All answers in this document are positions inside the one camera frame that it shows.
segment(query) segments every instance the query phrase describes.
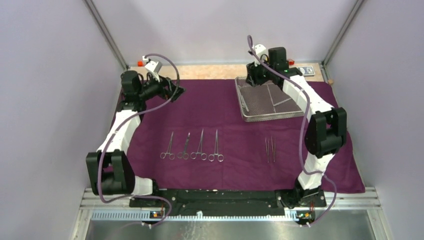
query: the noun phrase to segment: surgical scissors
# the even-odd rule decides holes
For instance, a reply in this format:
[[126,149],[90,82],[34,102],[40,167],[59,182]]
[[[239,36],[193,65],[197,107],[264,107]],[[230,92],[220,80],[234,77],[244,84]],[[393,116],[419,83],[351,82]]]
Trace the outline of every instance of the surgical scissors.
[[173,160],[175,158],[175,154],[171,153],[171,146],[172,146],[172,138],[174,136],[174,132],[171,133],[171,139],[169,140],[169,145],[168,145],[168,149],[166,150],[166,152],[162,152],[160,154],[160,158],[164,159],[166,158],[167,155],[169,155],[169,159]]
[[202,148],[203,148],[203,129],[201,130],[200,142],[199,142],[199,146],[197,147],[197,152],[192,152],[190,155],[190,158],[196,159],[198,157],[198,154],[200,154],[200,159],[206,160],[208,156],[206,155],[206,153],[202,152]]
[[224,161],[224,155],[219,154],[218,152],[218,129],[215,134],[215,148],[213,149],[213,154],[209,155],[209,161],[213,162],[215,160],[215,156],[218,159],[218,162]]
[[176,157],[179,159],[189,159],[189,154],[187,153],[187,146],[189,145],[190,133],[187,135],[187,139],[185,140],[184,151],[179,152]]

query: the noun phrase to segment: lavender wall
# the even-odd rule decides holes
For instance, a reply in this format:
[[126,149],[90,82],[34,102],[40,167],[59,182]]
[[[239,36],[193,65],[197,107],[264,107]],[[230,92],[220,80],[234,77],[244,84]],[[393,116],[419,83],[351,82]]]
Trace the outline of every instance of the lavender wall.
[[1,1],[0,33],[0,239],[68,239],[121,69],[80,0]]
[[321,61],[356,0],[94,0],[125,60],[159,52],[179,64],[252,61],[246,36]]
[[346,108],[357,164],[394,239],[422,239],[423,1],[366,1],[329,73]]

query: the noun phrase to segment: metal frame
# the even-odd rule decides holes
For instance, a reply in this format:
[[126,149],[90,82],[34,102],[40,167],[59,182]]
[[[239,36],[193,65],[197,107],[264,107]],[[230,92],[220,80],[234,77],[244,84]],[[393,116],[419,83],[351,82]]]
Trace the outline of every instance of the metal frame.
[[[98,12],[93,0],[83,0],[90,14],[92,15],[96,25],[98,26],[101,34],[106,40],[114,57],[120,66],[126,70],[128,64],[126,63],[122,53],[120,52],[116,42],[112,38],[111,33],[106,27],[100,13]],[[319,64],[322,72],[322,77],[327,83],[330,78],[327,72],[327,66],[333,58],[341,40],[345,36],[348,28],[351,26],[352,21],[357,16],[359,9],[363,6],[365,0],[357,0],[354,4],[350,14],[344,22],[342,28],[334,39],[331,47],[326,54],[324,60]],[[332,199],[334,194],[332,192],[325,192],[327,199]],[[308,210],[307,207],[298,207],[295,209],[285,209],[286,216],[280,217],[205,217],[202,215],[189,216],[189,217],[170,217],[166,221],[291,221],[294,220],[296,211]],[[324,210],[325,207],[316,207],[316,210]],[[392,233],[383,213],[380,200],[374,187],[366,187],[365,193],[355,194],[338,194],[331,211],[349,211],[349,210],[366,210],[371,223],[372,230],[376,240],[392,240]],[[142,209],[130,208],[129,199],[119,199],[110,204],[104,204],[100,201],[99,197],[94,195],[91,188],[87,188],[84,192],[78,216],[74,225],[74,230],[71,236],[72,240],[85,240],[87,234],[90,232],[90,221],[133,221],[137,218],[138,221],[147,220],[146,214]]]
[[327,55],[325,56],[324,60],[322,61],[322,66],[323,66],[324,69],[327,68],[329,62],[333,58],[333,55],[336,52],[337,47],[339,46],[341,40],[345,36],[346,31],[350,27],[352,21],[357,16],[359,9],[361,8],[361,6],[363,5],[364,2],[365,2],[365,0],[356,0],[355,5],[353,6],[352,10],[350,11],[349,15],[347,16],[346,21],[344,22],[343,26],[341,27],[340,31],[337,34],[337,37],[334,39],[333,43],[331,44],[331,47],[330,47]]
[[120,64],[120,66],[126,70],[128,68],[128,64],[125,62],[124,56],[122,55],[121,51],[119,50],[117,44],[115,43],[114,39],[112,38],[111,33],[109,32],[108,28],[106,27],[105,22],[102,19],[102,16],[100,16],[99,11],[96,8],[96,5],[94,4],[93,0],[83,0],[86,7],[90,11],[91,16],[93,17],[95,23],[98,26],[98,29],[100,30],[101,34],[103,35],[104,39],[107,42],[107,45],[109,45],[110,50],[112,51],[113,55],[115,56],[116,60]]
[[[274,112],[274,113],[267,113],[267,114],[260,114],[260,115],[246,115],[246,111],[249,112],[249,109],[240,89],[244,87],[250,87],[250,86],[249,85],[242,86],[242,87],[239,86],[239,80],[243,78],[246,78],[246,77],[245,76],[236,77],[234,79],[234,83],[235,83],[235,90],[237,92],[238,105],[240,106],[241,117],[243,118],[245,122],[260,122],[260,121],[266,121],[266,120],[285,119],[285,118],[288,118],[287,116],[289,116],[289,118],[294,118],[294,117],[299,117],[304,115],[304,112],[302,110]],[[274,84],[273,83],[263,84],[263,86],[267,86],[267,87],[269,85],[274,85]],[[271,98],[271,101],[272,101],[273,97],[271,93],[269,93],[269,97]]]
[[[333,192],[324,192],[325,198],[330,200],[334,197]],[[106,200],[117,197],[117,195],[105,196]],[[121,198],[112,203],[105,204],[94,195],[91,188],[85,189],[79,207],[78,217],[74,226],[72,240],[85,240],[90,232],[90,221],[148,221],[148,210],[129,207],[130,199]],[[326,207],[316,207],[316,210],[325,210]],[[307,211],[308,207],[295,207],[294,209],[284,209],[285,216],[243,216],[243,217],[210,217],[198,213],[194,216],[172,216],[165,221],[269,221],[284,222],[296,220],[296,211]],[[383,214],[379,197],[374,187],[366,187],[364,193],[337,194],[334,206],[331,211],[352,211],[367,210],[372,230],[376,240],[391,240],[386,218]]]

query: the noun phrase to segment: forceps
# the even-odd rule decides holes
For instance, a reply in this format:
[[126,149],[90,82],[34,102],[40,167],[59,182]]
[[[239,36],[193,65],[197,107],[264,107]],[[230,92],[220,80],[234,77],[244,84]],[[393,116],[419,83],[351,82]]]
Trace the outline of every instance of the forceps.
[[176,157],[179,159],[189,159],[189,154],[187,153],[187,146],[189,145],[190,133],[187,135],[187,139],[185,140],[184,151],[179,152]]
[[172,146],[172,138],[174,136],[174,132],[171,133],[171,139],[169,140],[168,149],[166,152],[162,152],[160,154],[160,158],[164,159],[167,155],[169,155],[169,159],[173,160],[175,158],[175,154],[171,153],[171,146]]
[[196,159],[198,157],[198,154],[200,154],[200,159],[206,160],[208,156],[206,155],[206,153],[202,152],[202,148],[203,148],[203,129],[201,130],[200,142],[199,142],[199,146],[197,147],[197,152],[192,152],[190,155],[190,158]]
[[[272,159],[273,162],[276,162],[276,138],[271,136],[271,148],[272,148]],[[266,159],[270,163],[270,140],[265,137],[265,149],[266,149]]]
[[213,162],[215,160],[215,156],[218,159],[218,162],[224,161],[224,155],[219,154],[218,152],[218,129],[215,134],[215,148],[213,149],[213,154],[209,155],[209,161]]

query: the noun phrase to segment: purple cable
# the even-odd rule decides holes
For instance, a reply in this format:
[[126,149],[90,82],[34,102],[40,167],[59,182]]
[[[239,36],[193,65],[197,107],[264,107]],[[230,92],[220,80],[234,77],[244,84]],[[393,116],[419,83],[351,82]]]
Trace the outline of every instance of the purple cable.
[[[268,71],[270,71],[271,73],[277,75],[278,77],[288,81],[289,83],[293,84],[296,88],[298,89],[302,89],[301,86],[299,86],[299,84],[297,84],[296,82],[294,82],[293,80],[291,80],[290,78],[280,74],[279,72],[275,71],[274,69],[270,68],[268,65],[266,65],[265,63],[262,62],[261,58],[256,54],[255,50],[253,49],[253,40],[252,40],[252,36],[248,35],[247,36],[247,44],[249,44],[249,49],[250,52],[252,53],[252,55],[256,58],[256,60],[258,60],[260,62],[260,64],[265,67]],[[300,161],[300,166],[302,167],[302,170],[307,174],[307,175],[312,175],[312,174],[322,174],[322,176],[333,185],[334,187],[334,197],[331,201],[331,203],[328,205],[328,208],[319,216],[316,218],[316,220],[309,224],[310,226],[312,226],[313,224],[315,224],[316,222],[318,222],[324,215],[326,215],[328,213],[328,211],[332,208],[332,206],[334,205],[334,202],[336,201],[336,196],[337,196],[337,187],[336,184],[334,183],[334,181],[332,181],[331,179],[329,179],[327,177],[327,175],[325,175],[324,172],[322,171],[307,171],[305,169],[304,166],[304,157],[302,154],[302,147],[303,147],[303,136],[304,136],[304,129],[305,129],[305,125],[306,125],[306,121],[307,121],[307,115],[308,115],[308,111],[309,111],[309,107],[311,104],[311,99],[309,98],[309,95],[303,91],[303,94],[306,97],[306,109],[305,109],[305,114],[303,116],[303,120],[302,120],[302,125],[300,127],[300,136],[299,136],[299,161]]]
[[116,135],[116,133],[130,120],[130,119],[132,119],[132,118],[134,118],[134,117],[137,117],[137,116],[140,116],[140,115],[143,115],[143,114],[146,114],[146,113],[150,113],[150,112],[152,112],[152,111],[155,111],[155,110],[158,110],[158,109],[160,109],[160,108],[162,108],[163,106],[165,106],[166,104],[168,104],[171,100],[172,100],[172,98],[175,96],[175,94],[177,93],[177,89],[178,89],[178,87],[179,87],[179,85],[180,85],[180,73],[178,72],[178,69],[177,69],[177,67],[175,66],[175,64],[169,59],[169,58],[167,58],[166,56],[164,56],[164,55],[161,55],[161,54],[158,54],[158,53],[150,53],[150,54],[147,54],[147,55],[145,55],[145,57],[147,58],[147,57],[150,57],[150,56],[156,56],[156,57],[160,57],[160,58],[163,58],[163,59],[165,59],[166,61],[168,61],[169,62],[169,64],[171,64],[172,65],[172,67],[175,69],[175,73],[176,73],[176,88],[175,88],[175,91],[173,92],[173,94],[172,94],[172,96],[168,99],[168,100],[166,100],[164,103],[162,103],[161,105],[159,105],[159,106],[156,106],[156,107],[153,107],[153,108],[151,108],[151,109],[148,109],[148,110],[145,110],[145,111],[141,111],[141,112],[137,112],[137,113],[135,113],[135,114],[133,114],[133,115],[131,115],[131,116],[129,116],[127,119],[125,119],[117,128],[116,128],[116,130],[115,130],[115,132],[114,133],[112,133],[112,135],[110,136],[110,138],[109,138],[109,140],[107,140],[107,143],[106,143],[106,145],[104,146],[104,149],[102,150],[102,152],[101,152],[101,155],[100,155],[100,160],[99,160],[99,162],[98,162],[98,171],[97,171],[97,190],[98,190],[98,196],[100,197],[100,200],[103,202],[103,203],[105,203],[105,204],[108,204],[108,203],[111,203],[111,202],[113,202],[113,201],[115,201],[115,200],[118,200],[118,199],[122,199],[122,198],[129,198],[129,197],[135,197],[135,198],[140,198],[140,199],[159,199],[159,200],[162,200],[162,201],[165,201],[168,205],[169,205],[169,211],[165,214],[165,216],[160,220],[160,221],[158,221],[157,223],[155,223],[155,224],[153,224],[152,225],[152,227],[153,226],[157,226],[157,225],[159,225],[159,224],[161,224],[167,217],[168,217],[168,215],[171,213],[171,210],[172,210],[172,205],[171,205],[171,203],[167,200],[167,199],[165,199],[165,198],[163,198],[163,197],[160,197],[160,196],[140,196],[140,195],[135,195],[135,196],[132,196],[132,195],[130,195],[130,194],[127,194],[127,195],[122,195],[122,196],[117,196],[117,197],[114,197],[114,198],[112,198],[112,199],[109,199],[109,200],[106,200],[105,198],[104,198],[104,196],[103,196],[103,191],[102,191],[102,166],[103,166],[103,162],[104,162],[104,160],[105,160],[105,155],[106,155],[106,151],[107,151],[107,149],[109,148],[109,146],[111,145],[111,142],[113,141],[113,139],[114,139],[114,137],[115,137],[115,135]]

